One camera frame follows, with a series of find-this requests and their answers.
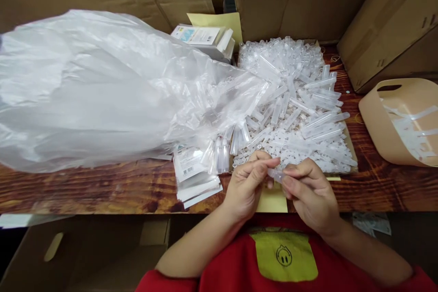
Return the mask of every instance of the hand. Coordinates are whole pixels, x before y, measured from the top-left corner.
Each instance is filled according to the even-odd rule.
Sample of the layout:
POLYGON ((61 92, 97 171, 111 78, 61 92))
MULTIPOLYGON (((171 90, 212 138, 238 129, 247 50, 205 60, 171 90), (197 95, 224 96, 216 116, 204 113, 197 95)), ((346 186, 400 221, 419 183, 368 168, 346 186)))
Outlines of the hand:
POLYGON ((298 165, 289 164, 283 172, 283 191, 304 223, 323 238, 341 227, 338 202, 321 168, 307 158, 298 165))
POLYGON ((254 215, 268 168, 279 164, 280 158, 273 159, 264 151, 255 151, 247 163, 234 169, 223 206, 236 222, 247 221, 254 215))

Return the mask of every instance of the clear plastic bag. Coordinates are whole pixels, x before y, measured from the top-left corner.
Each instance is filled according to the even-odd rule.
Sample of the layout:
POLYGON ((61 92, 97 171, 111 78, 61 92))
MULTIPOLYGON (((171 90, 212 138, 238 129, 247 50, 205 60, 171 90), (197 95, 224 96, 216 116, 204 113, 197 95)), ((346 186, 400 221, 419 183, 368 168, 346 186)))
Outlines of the clear plastic bag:
POLYGON ((200 145, 266 89, 133 16, 71 10, 2 36, 0 162, 53 172, 200 145))

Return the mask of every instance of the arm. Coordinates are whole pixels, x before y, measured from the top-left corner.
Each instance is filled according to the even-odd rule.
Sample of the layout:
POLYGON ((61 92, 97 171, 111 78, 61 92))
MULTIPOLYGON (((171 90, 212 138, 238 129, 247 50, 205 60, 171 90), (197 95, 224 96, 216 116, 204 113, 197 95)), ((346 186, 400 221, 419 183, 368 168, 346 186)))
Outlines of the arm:
POLYGON ((412 267, 394 250, 359 231, 339 217, 330 183, 318 165, 306 159, 284 170, 283 189, 301 219, 344 258, 384 287, 410 278, 412 267))
POLYGON ((343 220, 337 234, 322 238, 384 287, 396 286, 413 275, 411 265, 394 250, 343 220))
POLYGON ((260 183, 268 167, 274 168, 280 159, 272 159, 256 151, 250 161, 237 167, 228 184, 224 202, 168 249, 156 269, 167 277, 200 277, 209 262, 236 236, 252 217, 260 198, 260 183))

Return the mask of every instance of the person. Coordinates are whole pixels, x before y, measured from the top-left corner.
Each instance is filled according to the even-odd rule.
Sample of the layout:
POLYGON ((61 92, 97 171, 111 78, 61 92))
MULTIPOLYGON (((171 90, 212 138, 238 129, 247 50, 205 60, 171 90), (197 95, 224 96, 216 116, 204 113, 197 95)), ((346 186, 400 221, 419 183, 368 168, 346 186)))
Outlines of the person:
POLYGON ((437 291, 421 268, 340 218, 330 183, 309 158, 283 170, 283 191, 299 217, 254 216, 267 169, 279 164, 255 151, 235 168, 224 202, 163 254, 136 291, 437 291))

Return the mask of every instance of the person's left hand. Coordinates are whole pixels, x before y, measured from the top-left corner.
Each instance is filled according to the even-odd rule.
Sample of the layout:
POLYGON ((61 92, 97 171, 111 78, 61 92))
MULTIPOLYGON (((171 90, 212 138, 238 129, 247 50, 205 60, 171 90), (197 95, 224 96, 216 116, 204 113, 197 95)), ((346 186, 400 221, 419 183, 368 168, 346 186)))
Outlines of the person's left hand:
POLYGON ((268 153, 257 150, 247 163, 234 169, 223 206, 236 222, 247 221, 254 215, 268 168, 279 164, 279 157, 273 159, 268 153))

